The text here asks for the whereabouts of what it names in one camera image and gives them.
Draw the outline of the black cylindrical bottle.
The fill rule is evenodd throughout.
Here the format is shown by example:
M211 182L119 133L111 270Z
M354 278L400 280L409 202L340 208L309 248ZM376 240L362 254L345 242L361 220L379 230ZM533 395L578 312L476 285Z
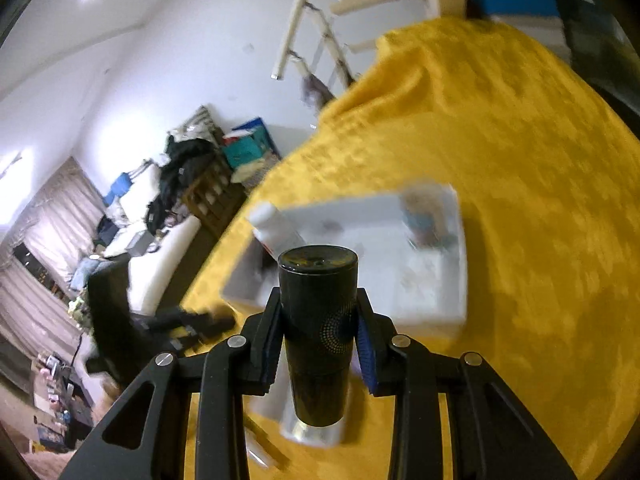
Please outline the black cylindrical bottle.
M313 427L344 415L357 331L358 257L308 245L279 257L283 336L297 417Z

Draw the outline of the red white supplement bottle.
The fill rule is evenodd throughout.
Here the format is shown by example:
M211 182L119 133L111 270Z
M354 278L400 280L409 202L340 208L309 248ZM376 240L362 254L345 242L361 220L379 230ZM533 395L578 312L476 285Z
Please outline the red white supplement bottle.
M280 255L306 244L293 223L272 203L259 203L247 215L256 240L278 260Z

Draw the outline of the black clothes pile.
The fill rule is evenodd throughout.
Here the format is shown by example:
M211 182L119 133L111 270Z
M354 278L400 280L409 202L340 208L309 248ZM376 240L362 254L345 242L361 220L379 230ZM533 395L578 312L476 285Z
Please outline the black clothes pile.
M160 168L158 193L149 203L144 219L146 228L151 233L164 225L168 211L175 206L183 191L214 160L216 150L209 140L195 138L176 141L173 136L168 136L165 154L169 160Z

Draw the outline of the blue white storage boxes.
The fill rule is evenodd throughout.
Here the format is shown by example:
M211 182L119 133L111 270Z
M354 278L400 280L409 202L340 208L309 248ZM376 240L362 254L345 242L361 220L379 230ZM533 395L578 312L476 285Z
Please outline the blue white storage boxes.
M509 25L568 64L603 52L594 5L585 0L468 0L468 7L474 18Z

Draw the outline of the clear toothpick jar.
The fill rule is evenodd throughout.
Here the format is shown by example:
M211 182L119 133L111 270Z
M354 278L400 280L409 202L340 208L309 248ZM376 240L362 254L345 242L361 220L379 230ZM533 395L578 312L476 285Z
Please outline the clear toothpick jar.
M402 221L409 242L416 249L433 248L448 235L442 206L442 189L434 184L417 184L400 194Z

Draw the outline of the white wooden chair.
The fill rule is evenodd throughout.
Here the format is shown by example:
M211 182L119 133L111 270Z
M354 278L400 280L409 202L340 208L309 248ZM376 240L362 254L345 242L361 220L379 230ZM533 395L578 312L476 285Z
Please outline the white wooden chair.
M401 0L334 0L329 6L330 13L336 18L367 11ZM466 0L422 0L425 4L426 17L433 18L465 18ZM293 63L304 81L316 84L319 79L309 67L305 59L295 51L294 44L300 21L304 15L309 15L314 21L320 35L320 46L329 53L334 63L334 74L343 87L347 88L355 82L355 76L350 70L345 56L346 52L360 53L375 48L373 40L361 41L359 44L348 44L343 47L337 40L333 27L326 14L310 0L293 0L285 31L278 49L276 62L271 71L273 80L281 80L288 63Z

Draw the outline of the pile of boxes and books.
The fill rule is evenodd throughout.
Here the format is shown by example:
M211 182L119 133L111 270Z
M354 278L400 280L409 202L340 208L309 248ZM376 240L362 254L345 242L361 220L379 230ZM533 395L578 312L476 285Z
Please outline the pile of boxes and books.
M261 117L234 127L222 137L222 150L232 169L233 183L256 188L281 160L280 152Z

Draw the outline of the wooden slatted rack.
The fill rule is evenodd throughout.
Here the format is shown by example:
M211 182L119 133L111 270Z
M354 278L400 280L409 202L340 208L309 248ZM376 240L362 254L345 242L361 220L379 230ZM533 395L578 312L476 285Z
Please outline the wooden slatted rack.
M239 183L231 181L226 162L213 160L182 193L182 202L219 240L242 208L246 194Z

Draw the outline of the beige curtain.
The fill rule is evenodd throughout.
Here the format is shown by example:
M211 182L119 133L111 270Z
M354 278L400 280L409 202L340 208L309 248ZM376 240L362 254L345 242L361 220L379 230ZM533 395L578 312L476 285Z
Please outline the beige curtain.
M102 196L73 157L36 192L1 242L1 336L26 358L55 353L70 362L80 339L67 313L70 281L93 248L104 216ZM58 297L17 259L24 246L63 296Z

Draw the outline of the white cardboard tray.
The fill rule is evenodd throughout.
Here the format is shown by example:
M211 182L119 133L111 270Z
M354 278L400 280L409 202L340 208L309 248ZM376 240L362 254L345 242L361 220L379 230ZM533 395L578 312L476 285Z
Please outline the white cardboard tray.
M359 259L358 284L375 312L413 337L453 337L466 322L468 265L459 199L442 189L448 235L437 247L416 249L402 221L400 194L342 198L285 209L282 214L310 244L343 246Z

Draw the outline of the yellow floral tablecloth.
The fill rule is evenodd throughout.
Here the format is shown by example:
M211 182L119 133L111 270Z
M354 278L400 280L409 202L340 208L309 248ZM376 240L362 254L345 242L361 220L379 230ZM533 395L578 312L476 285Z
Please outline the yellow floral tablecloth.
M509 26L441 18L388 32L250 203L458 192L474 350L582 479L639 416L639 143L588 84Z

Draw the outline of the white cushion bench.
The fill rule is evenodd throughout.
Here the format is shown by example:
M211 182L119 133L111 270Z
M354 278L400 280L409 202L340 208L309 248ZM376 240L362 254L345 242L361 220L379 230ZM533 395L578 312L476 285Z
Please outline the white cushion bench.
M135 314L152 315L182 258L200 230L201 222L190 216L171 228L156 252L132 257L128 264L129 309Z

